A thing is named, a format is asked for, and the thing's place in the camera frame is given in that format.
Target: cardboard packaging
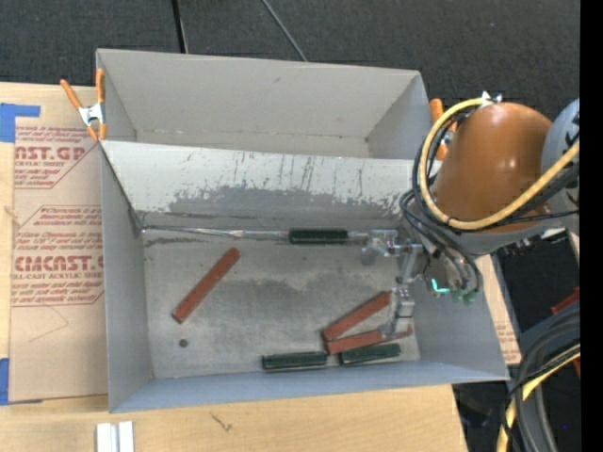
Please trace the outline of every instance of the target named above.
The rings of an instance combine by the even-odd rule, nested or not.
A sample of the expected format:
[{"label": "cardboard packaging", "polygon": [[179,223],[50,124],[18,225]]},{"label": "cardboard packaging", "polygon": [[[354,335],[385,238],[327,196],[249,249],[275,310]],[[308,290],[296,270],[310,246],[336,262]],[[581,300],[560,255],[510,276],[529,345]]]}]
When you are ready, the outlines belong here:
[{"label": "cardboard packaging", "polygon": [[[361,245],[292,230],[396,229],[431,118],[416,71],[99,50],[99,148],[112,412],[507,378],[488,304],[413,296],[403,359],[267,373],[395,285]],[[186,321],[172,312],[229,249]],[[374,322],[379,323],[375,315]]]}]

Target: black floor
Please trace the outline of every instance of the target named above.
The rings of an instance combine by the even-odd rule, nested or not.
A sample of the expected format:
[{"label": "black floor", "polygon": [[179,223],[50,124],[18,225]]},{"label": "black floor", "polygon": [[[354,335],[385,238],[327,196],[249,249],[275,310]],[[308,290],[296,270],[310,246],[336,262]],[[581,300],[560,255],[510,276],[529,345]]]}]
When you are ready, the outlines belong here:
[{"label": "black floor", "polygon": [[[278,21],[262,0],[177,0],[185,50],[419,70],[446,106],[487,90],[552,120],[579,97],[580,0],[266,1]],[[173,10],[172,0],[0,0],[0,80],[92,85],[96,48],[181,52]],[[522,330],[579,284],[566,240],[498,258]],[[566,451],[581,449],[571,372],[547,392]],[[494,450],[498,417],[486,412],[504,393],[457,388],[472,450]]]}]

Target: black cable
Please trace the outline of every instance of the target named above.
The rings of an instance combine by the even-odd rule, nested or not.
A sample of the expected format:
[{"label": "black cable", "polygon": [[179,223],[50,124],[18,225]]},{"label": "black cable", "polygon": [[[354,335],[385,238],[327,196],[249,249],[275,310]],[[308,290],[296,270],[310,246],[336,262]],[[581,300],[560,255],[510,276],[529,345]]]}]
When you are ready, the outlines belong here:
[{"label": "black cable", "polygon": [[303,60],[304,62],[307,62],[308,59],[306,58],[305,54],[302,52],[302,49],[295,42],[295,40],[293,39],[293,37],[291,36],[291,34],[289,33],[289,31],[286,29],[285,24],[283,24],[283,22],[281,22],[281,19],[276,14],[276,12],[272,9],[272,7],[270,6],[270,3],[268,2],[268,0],[261,0],[261,1],[264,4],[264,7],[266,7],[266,10],[269,12],[269,14],[271,15],[271,17],[274,19],[274,22],[276,22],[276,24],[279,25],[279,27],[281,28],[281,30],[283,30],[283,33],[285,34],[285,36],[289,40],[289,43],[293,46],[293,48],[297,52],[298,56],[300,56],[300,59]]},{"label": "black cable", "polygon": [[178,37],[178,47],[180,48],[181,54],[188,54],[187,40],[185,38],[185,29],[182,24],[182,17],[180,15],[180,5],[178,0],[171,0],[171,11],[173,13],[173,20],[176,24],[176,35]]},{"label": "black cable", "polygon": [[[547,347],[554,340],[559,339],[561,336],[579,330],[579,309],[572,310],[563,315],[556,316],[552,318],[552,320],[553,321],[549,325],[549,327],[541,334],[541,336],[534,343],[531,344],[528,350],[526,350],[526,352],[523,354],[523,358],[519,366],[516,385],[507,394],[505,400],[503,401],[503,410],[505,411],[510,398],[514,396],[517,412],[515,423],[519,426],[521,436],[525,444],[534,451],[538,451],[538,445],[536,444],[533,438],[530,425],[525,421],[524,418],[522,418],[525,416],[525,402],[523,400],[523,397],[521,396],[521,387],[528,381],[539,377],[548,369],[550,369],[550,366],[552,366],[550,365],[550,363],[548,363],[549,368],[543,368],[542,366],[542,361],[546,356]],[[537,368],[537,371],[530,372],[530,370],[534,366]],[[554,438],[552,437],[552,431],[550,431],[550,425],[548,424],[545,416],[541,415],[539,416],[539,419],[541,420],[543,435],[545,436],[547,444],[549,445],[549,449],[551,451],[555,451],[556,446],[554,444]]]}]

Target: black wire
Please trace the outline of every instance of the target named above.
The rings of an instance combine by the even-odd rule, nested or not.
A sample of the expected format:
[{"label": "black wire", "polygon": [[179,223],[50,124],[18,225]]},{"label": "black wire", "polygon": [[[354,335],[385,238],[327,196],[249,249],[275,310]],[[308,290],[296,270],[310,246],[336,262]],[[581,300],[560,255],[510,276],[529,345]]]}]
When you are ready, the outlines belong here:
[{"label": "black wire", "polygon": [[[526,350],[526,352],[523,354],[517,377],[517,382],[503,399],[500,412],[502,417],[502,427],[507,433],[507,436],[512,438],[513,431],[512,428],[510,428],[507,424],[506,411],[509,407],[511,399],[514,397],[516,406],[515,423],[519,425],[519,428],[522,431],[522,438],[527,442],[527,445],[534,450],[538,450],[537,445],[535,444],[533,435],[531,434],[531,430],[529,429],[529,427],[525,426],[525,419],[522,418],[524,416],[524,414],[522,414],[524,401],[521,396],[521,387],[523,387],[523,385],[525,385],[529,381],[532,381],[533,379],[544,375],[548,370],[554,368],[557,364],[565,360],[565,355],[569,353],[568,350],[574,344],[569,347],[565,347],[562,352],[558,353],[556,358],[554,359],[554,362],[549,361],[546,365],[542,365],[540,362],[538,362],[537,359],[541,358],[541,351],[546,350],[546,347],[548,347],[554,340],[558,339],[564,334],[567,334],[568,332],[575,331],[577,328],[579,329],[579,309],[572,310],[563,315],[556,316],[552,318],[552,320],[552,323],[543,332],[543,334],[533,344],[531,344],[528,350]],[[534,372],[530,372],[530,368],[534,366],[534,362],[538,369]]]},{"label": "black wire", "polygon": [[185,32],[182,26],[182,18],[180,15],[180,5],[178,0],[171,0],[171,11],[173,13],[173,20],[176,24],[176,35],[178,37],[178,47],[180,48],[181,54],[187,54],[187,41],[185,40]]},{"label": "black wire", "polygon": [[279,27],[281,28],[281,30],[283,30],[283,33],[285,34],[285,36],[287,37],[287,39],[289,40],[289,43],[291,44],[291,46],[295,49],[295,51],[297,52],[298,56],[300,56],[300,59],[303,60],[304,62],[307,62],[308,59],[306,58],[305,54],[303,53],[302,49],[300,48],[300,46],[295,42],[295,40],[293,39],[293,36],[289,33],[289,31],[286,29],[285,24],[283,24],[283,22],[281,22],[281,19],[279,18],[279,16],[276,14],[276,12],[272,9],[272,6],[270,5],[270,3],[268,2],[268,0],[261,0],[262,3],[264,4],[264,7],[266,7],[266,10],[269,12],[270,16],[274,19],[274,22],[276,22],[277,25],[279,25]]}]

